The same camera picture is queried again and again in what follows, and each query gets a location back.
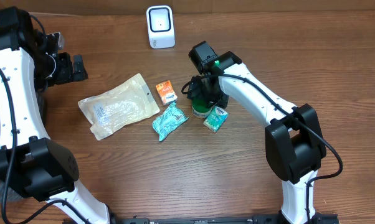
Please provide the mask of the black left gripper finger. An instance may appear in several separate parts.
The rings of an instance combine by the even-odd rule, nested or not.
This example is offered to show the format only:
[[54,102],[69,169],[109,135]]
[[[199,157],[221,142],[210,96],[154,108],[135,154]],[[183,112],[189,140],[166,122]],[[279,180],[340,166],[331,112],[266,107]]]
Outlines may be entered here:
[[84,72],[83,58],[81,55],[74,55],[74,72]]
[[87,75],[86,70],[79,70],[79,71],[73,72],[71,81],[80,82],[80,81],[86,80],[87,78],[88,78],[88,75]]

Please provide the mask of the green lid white jar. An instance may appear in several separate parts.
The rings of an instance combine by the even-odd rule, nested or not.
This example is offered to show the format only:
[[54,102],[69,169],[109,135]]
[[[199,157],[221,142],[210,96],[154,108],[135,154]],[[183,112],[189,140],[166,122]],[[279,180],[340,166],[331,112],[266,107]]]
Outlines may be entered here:
[[193,115],[197,118],[206,119],[212,111],[213,107],[214,104],[211,102],[206,102],[200,99],[192,100],[192,112]]

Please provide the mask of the small teal tissue pack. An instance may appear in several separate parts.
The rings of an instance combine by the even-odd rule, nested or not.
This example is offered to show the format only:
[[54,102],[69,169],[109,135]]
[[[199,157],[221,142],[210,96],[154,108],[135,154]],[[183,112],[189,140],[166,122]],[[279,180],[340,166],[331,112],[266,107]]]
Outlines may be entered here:
[[213,107],[207,118],[204,120],[203,125],[216,133],[226,121],[228,115],[229,114],[227,111],[218,106],[215,106]]

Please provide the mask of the orange snack packet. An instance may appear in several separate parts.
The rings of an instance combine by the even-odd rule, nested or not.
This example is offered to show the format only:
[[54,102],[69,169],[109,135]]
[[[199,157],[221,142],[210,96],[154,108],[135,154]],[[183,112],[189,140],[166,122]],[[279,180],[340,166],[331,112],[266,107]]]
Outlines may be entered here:
[[157,84],[156,91],[158,92],[163,105],[169,105],[178,100],[178,96],[176,95],[170,80]]

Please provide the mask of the teal tissue pouch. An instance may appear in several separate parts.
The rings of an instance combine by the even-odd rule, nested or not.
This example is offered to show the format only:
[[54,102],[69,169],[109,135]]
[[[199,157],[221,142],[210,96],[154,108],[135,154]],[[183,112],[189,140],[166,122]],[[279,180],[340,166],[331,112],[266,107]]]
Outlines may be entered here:
[[171,103],[164,113],[158,116],[152,123],[153,129],[159,135],[159,142],[164,141],[171,132],[188,119],[183,111],[176,106],[175,102]]

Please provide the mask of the beige glossy plastic package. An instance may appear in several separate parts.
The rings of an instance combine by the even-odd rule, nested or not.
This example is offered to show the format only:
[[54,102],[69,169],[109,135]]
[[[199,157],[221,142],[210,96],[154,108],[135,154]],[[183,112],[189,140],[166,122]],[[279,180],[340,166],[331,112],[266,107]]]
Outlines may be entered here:
[[148,85],[139,73],[112,90],[80,100],[78,106],[92,125],[90,130],[98,141],[126,125],[160,112]]

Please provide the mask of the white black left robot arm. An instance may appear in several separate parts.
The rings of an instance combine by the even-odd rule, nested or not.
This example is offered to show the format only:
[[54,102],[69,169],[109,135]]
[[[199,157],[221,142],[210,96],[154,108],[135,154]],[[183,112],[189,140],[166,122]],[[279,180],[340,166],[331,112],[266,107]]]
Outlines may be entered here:
[[61,209],[70,223],[115,223],[81,183],[72,152],[45,129],[42,92],[88,75],[80,55],[62,50],[62,35],[35,29],[36,22],[16,7],[0,10],[0,204],[34,198]]

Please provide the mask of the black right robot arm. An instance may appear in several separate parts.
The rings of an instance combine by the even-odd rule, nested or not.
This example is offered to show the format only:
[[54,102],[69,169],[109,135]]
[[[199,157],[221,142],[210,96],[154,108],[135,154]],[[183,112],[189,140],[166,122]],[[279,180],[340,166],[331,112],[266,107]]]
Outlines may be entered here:
[[282,180],[280,223],[316,223],[313,207],[315,178],[326,156],[316,111],[284,100],[256,79],[236,54],[218,55],[203,41],[188,54],[199,75],[183,86],[194,111],[227,107],[238,101],[265,128],[265,153],[269,166]]

